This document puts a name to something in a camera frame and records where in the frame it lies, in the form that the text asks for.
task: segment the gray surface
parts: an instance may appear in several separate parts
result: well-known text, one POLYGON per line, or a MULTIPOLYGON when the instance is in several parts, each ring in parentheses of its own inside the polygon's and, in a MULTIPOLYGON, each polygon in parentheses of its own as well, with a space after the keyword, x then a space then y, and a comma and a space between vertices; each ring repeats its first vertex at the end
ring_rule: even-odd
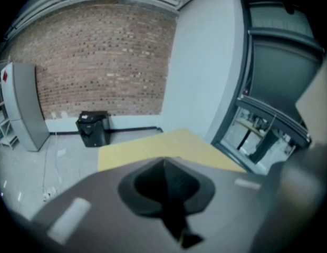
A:
MULTIPOLYGON (((187 218, 191 230, 204 241, 191 252, 247 252, 273 199, 275 185, 268 185, 265 176, 209 168, 182 159, 183 165, 209 176, 216 193, 204 212, 187 218), (234 185, 237 178, 262 184, 259 191, 234 185)), ((122 202, 117 187, 131 171, 149 160, 96 173, 48 203, 33 219, 36 226, 47 231, 49 226, 71 204, 83 198, 91 209, 78 229, 69 238, 67 252, 181 252, 159 219, 134 215, 122 202)))
POLYGON ((10 63, 4 70, 8 78, 6 83, 2 81, 3 98, 13 129, 27 150, 38 151, 49 131, 37 97, 35 66, 10 63))
MULTIPOLYGON (((157 130, 117 132, 111 134, 111 144, 159 134, 157 130)), ((0 192, 11 210, 27 219, 41 209, 43 202, 43 173, 45 189, 54 187, 64 192, 81 179, 97 172, 99 148, 86 148, 79 135, 50 136, 39 152, 29 152, 21 143, 11 150, 0 145, 0 192), (57 152, 66 154, 57 157, 57 152)))

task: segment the white sticker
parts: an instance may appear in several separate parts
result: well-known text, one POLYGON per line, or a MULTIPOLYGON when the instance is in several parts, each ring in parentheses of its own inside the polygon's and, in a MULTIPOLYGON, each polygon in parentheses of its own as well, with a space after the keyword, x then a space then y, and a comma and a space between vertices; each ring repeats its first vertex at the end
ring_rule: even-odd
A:
POLYGON ((61 115, 62 118, 69 118, 68 113, 65 112, 65 111, 62 111, 62 112, 60 113, 60 115, 61 115))
POLYGON ((254 190, 259 190, 261 188, 261 184, 259 184, 259 183, 254 183, 254 182, 243 180, 240 178, 236 179, 234 184, 236 184, 237 186, 240 186, 240 187, 254 189, 254 190))
POLYGON ((64 245, 75 232, 90 208, 91 204, 88 201, 82 198, 75 198, 70 207, 48 230, 47 235, 61 245, 64 245))

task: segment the floor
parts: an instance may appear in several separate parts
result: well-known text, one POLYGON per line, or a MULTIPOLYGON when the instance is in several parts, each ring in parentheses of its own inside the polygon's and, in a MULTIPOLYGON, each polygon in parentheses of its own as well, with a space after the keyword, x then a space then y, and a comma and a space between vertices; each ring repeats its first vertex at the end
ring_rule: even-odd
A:
MULTIPOLYGON (((159 133, 117 132, 111 144, 159 133)), ((44 192, 57 195, 97 172, 98 149, 86 148, 79 135, 50 136, 39 152, 27 152, 20 144, 14 150, 0 146, 0 193, 6 205, 31 219, 45 204, 44 192)))

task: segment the brick wall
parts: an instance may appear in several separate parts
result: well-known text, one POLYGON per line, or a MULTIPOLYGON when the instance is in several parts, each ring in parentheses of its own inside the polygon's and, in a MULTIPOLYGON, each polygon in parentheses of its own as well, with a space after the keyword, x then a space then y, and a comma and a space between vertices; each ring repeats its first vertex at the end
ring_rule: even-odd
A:
POLYGON ((176 16, 153 6, 81 3, 28 26, 1 58, 36 65, 46 119, 83 110, 159 114, 175 27, 176 16))

